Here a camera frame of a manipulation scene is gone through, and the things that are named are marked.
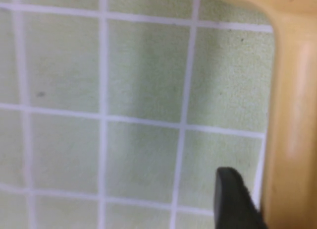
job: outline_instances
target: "black object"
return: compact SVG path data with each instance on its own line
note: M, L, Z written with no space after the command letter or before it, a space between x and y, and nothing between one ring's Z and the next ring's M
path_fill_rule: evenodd
M215 187L215 229L267 229L237 170L218 168Z

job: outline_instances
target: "bathroom wall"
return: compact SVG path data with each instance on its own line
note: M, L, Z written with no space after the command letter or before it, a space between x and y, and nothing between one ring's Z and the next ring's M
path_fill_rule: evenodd
M259 200L273 36L216 0L0 0L0 228L211 229Z

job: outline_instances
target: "dark spot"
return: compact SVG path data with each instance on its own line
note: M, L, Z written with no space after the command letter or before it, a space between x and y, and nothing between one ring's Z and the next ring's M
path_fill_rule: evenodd
M41 91L36 94L36 97L40 98L40 97L44 97L45 95L46 93L44 91Z

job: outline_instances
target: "white grout line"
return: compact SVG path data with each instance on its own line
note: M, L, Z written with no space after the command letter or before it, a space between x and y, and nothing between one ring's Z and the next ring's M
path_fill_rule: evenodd
M206 210L206 209L178 206L177 211L181 212L181 213L188 213L188 214L196 214L196 215L204 215L204 216L213 217L213 211Z
M149 22L149 23L161 23L161 24L174 24L179 26L190 26L190 19L182 18L171 18L171 17L156 17L156 16L147 16L131 13L121 13L121 12L108 12L108 19L113 20L122 20L130 22Z
M130 198L107 197L106 202L113 203L113 204L131 205L131 206L139 206L139 207L145 207L145 208L161 209L161 210L170 210L171 209L170 204L158 203L158 202L153 202L153 201L138 200L138 199L130 199Z
M105 116L100 113L85 113L85 112L75 112L75 111L58 110L58 109L27 107L27 106L16 105L16 104L0 103L0 109L14 110L14 111L27 111L29 113L34 113L34 114L83 117L88 119L105 118L108 122L136 123L136 124L142 124L142 125L160 126L160 127L175 128L175 129L179 129L181 126L180 123L175 123L175 122L157 121L157 120L142 119L142 118L136 118L136 117L130 117L130 116L118 116L118 115ZM250 138L263 138L265 135L264 133L261 133L261 132L244 131L244 130L221 128L221 127L215 127L215 126L187 124L185 127L186 127L186 130L211 132L211 133L235 135L235 136L250 137Z
M184 145L185 145L187 112L188 112L188 105L189 105L189 98L190 98L192 68L193 68L194 55L195 55L195 41L196 41L199 6L200 6L200 0L193 0L192 23L191 23L190 35L189 35L189 41L188 41L187 63L186 63L185 83L184 83L184 91L183 91L183 104L182 104L181 123L180 123L180 131L179 131L179 138L178 138L178 145L177 145L174 187L173 187L173 197L172 197L172 210L171 210L171 216L170 216L169 229L175 229L175 224L176 224L178 193L179 193L179 184L180 184L180 178L181 178L183 152L184 152Z
M219 134L225 134L225 135L250 137L250 138L263 138L264 137L264 133L262 133L262 132L236 130L236 129L229 129L229 128L221 128L221 127L216 127L216 126L187 125L186 129L187 130L194 130L194 131L219 133Z
M148 119L141 119L141 118L129 117L129 116L109 115L107 119L108 121L115 121L115 122L137 123L142 125L161 126L161 127L167 127L167 128L180 128L179 123L148 120Z
M83 17L96 17L98 18L100 12L97 10L88 9L76 9L66 7L54 7L54 6L40 6L31 4L13 4L13 3L0 3L0 8L19 10L25 12L39 12L39 13L52 13L63 15L75 15ZM180 26L190 26L192 20L183 18L170 18L170 17L158 17L147 16L141 14L121 13L121 12L106 12L106 18L113 20L124 20L130 22L149 22L149 23L161 23L161 24L174 24ZM245 30L254 32L273 32L270 25L264 24L251 24L251 23L237 23L237 22L214 22L208 20L198 20L198 27L207 27L215 29L231 29L231 30Z
M98 168L98 229L106 229L106 156L107 156L107 83L108 83L108 28L107 0L99 0L99 168Z
M0 183L0 191L11 193L11 194L28 194L29 190L25 188L19 188L7 184ZM45 196L45 197L56 197L56 198L66 198L66 199L78 199L78 200L89 200L89 201L97 201L99 202L100 198L97 194L87 194L87 193L76 193L76 192L68 192L54 189L34 189L32 194L36 196ZM104 202L115 204L115 205L129 205L143 208L152 208L158 210L171 210L171 205L167 203L160 203L154 201L146 201L139 199L131 199L131 198L118 198L118 197L105 197ZM187 207L187 206L178 206L176 211L187 214L194 215L205 215L205 216L213 216L213 211L200 209L195 207Z
M254 179L254 186L253 186L253 193L252 199L255 206L259 209L261 203L261 194L262 194L262 179L263 179L263 172L264 172L264 161L265 161L265 144L266 144L266 137L262 139L262 145L259 155L259 163L257 166L257 171Z
M7 193L14 193L14 194L25 194L26 189L15 187L9 184L0 183L0 191L4 191Z
M99 196L96 194L67 192L54 189L34 189L33 192L37 196L99 201Z
M14 4L20 3L20 0L12 0ZM27 83L27 70L25 60L25 42L24 42L24 28L22 13L18 10L13 12L13 30L16 61L18 69L18 82L20 102L28 106L28 83ZM27 208L28 208L28 221L29 229L36 229L36 215L35 215L35 201L34 195L31 192L33 189L32 180L32 135L31 135L31 120L27 111L21 112L22 118L22 131L23 131L23 145L24 145L24 180L29 193L27 194Z
M264 24L250 24L250 23L238 23L238 22L212 22L212 21L198 21L199 27L216 28L216 29L232 29L232 30L244 30L254 32L273 32L273 28L270 25Z

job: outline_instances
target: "black plastic piece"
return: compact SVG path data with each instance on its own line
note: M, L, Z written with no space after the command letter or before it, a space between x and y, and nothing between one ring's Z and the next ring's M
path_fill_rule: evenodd
M237 170L218 168L215 187L215 229L267 229Z

